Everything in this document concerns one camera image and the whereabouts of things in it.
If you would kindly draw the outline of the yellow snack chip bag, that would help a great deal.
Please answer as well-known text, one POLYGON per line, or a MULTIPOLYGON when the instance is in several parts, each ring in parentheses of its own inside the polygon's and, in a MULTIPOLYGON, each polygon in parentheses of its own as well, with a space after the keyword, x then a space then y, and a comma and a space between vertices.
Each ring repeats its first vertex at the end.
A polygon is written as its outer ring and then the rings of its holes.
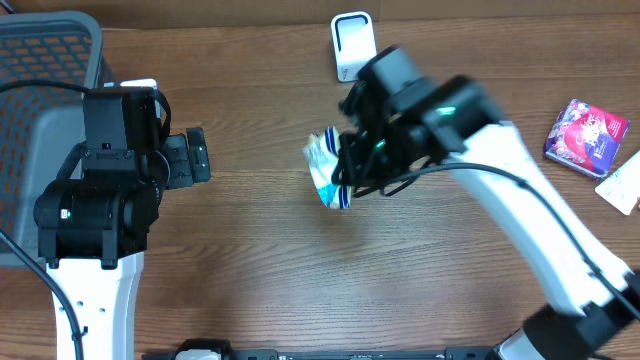
POLYGON ((339 185, 337 180, 332 179, 338 169, 340 149, 338 130, 330 126, 320 134, 311 134, 303 152, 323 205, 343 210, 351 205, 352 187, 339 185))

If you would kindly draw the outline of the red purple pad package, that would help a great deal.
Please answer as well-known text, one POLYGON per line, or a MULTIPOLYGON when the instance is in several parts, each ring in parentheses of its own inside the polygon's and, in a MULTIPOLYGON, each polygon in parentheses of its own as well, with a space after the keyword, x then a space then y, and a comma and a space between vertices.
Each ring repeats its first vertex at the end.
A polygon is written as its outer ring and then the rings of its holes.
POLYGON ((556 118, 543 155, 594 179, 605 177, 619 151, 630 121, 579 99, 572 99, 556 118))

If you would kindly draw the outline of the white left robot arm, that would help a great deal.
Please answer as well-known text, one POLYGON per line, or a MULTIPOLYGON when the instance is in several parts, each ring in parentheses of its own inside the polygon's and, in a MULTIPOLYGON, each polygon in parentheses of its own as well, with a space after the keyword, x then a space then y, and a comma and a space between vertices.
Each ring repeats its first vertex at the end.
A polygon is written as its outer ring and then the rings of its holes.
POLYGON ((70 329, 60 359, 134 356, 135 309, 151 225, 165 191, 211 178, 204 132, 156 143, 148 130, 86 129, 85 140, 34 205, 38 253, 70 329))

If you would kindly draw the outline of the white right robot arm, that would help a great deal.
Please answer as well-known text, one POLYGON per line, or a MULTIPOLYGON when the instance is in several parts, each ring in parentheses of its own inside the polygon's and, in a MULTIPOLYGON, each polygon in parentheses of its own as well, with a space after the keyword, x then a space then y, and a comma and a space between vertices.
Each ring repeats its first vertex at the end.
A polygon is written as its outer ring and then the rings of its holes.
POLYGON ((588 359, 639 317, 639 278, 544 176, 516 126, 473 79, 385 86, 361 79, 339 105, 357 130, 336 174, 358 196, 450 174, 522 255, 547 302, 494 359, 588 359))

